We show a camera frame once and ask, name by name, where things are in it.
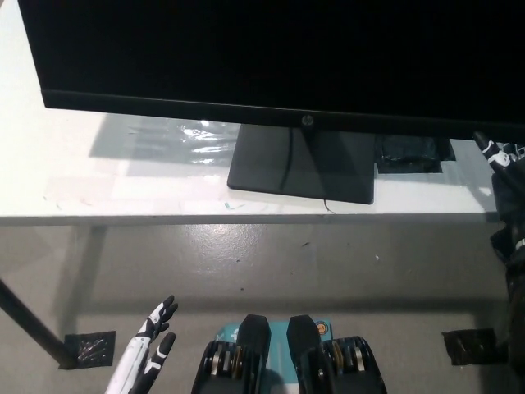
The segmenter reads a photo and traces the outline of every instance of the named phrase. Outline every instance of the monitor base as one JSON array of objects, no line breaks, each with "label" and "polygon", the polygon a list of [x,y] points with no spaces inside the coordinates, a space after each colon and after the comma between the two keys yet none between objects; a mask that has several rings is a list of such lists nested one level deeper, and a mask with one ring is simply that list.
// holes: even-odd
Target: monitor base
[{"label": "monitor base", "polygon": [[242,125],[231,189],[371,204],[375,136]]}]

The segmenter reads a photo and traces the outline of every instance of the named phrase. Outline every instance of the robotic hand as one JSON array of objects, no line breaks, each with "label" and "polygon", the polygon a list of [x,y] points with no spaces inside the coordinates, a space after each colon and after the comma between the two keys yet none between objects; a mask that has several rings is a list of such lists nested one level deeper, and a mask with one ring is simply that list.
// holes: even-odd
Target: robotic hand
[{"label": "robotic hand", "polygon": [[112,380],[107,386],[106,394],[146,394],[155,383],[164,361],[175,342],[175,334],[169,332],[157,351],[146,361],[149,345],[166,331],[170,325],[168,320],[178,308],[174,304],[175,297],[169,296],[146,319],[137,335],[135,335],[121,358]]},{"label": "robotic hand", "polygon": [[492,237],[492,244],[507,268],[509,363],[525,378],[525,151],[516,144],[501,149],[480,132],[474,139],[494,170],[496,207],[506,224]]}]

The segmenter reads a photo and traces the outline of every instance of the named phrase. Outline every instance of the gray concrete floor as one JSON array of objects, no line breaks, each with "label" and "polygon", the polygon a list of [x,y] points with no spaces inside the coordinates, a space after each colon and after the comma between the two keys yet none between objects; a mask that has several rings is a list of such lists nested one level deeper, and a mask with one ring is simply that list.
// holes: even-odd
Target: gray concrete floor
[{"label": "gray concrete floor", "polygon": [[[189,393],[204,347],[247,313],[328,317],[368,339],[389,393],[512,392],[506,367],[450,366],[442,332],[501,328],[498,226],[0,228],[0,275],[56,333],[117,331],[116,359],[166,295],[174,351],[153,393]],[[113,368],[57,366],[0,313],[0,386],[100,393]]]}]

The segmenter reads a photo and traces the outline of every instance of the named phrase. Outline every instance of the black metal leg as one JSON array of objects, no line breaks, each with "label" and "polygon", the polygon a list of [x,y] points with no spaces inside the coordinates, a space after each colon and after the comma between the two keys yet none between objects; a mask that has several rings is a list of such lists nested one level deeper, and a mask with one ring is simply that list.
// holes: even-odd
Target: black metal leg
[{"label": "black metal leg", "polygon": [[61,369],[75,369],[78,361],[43,323],[0,280],[0,308],[27,332],[55,361]]}]

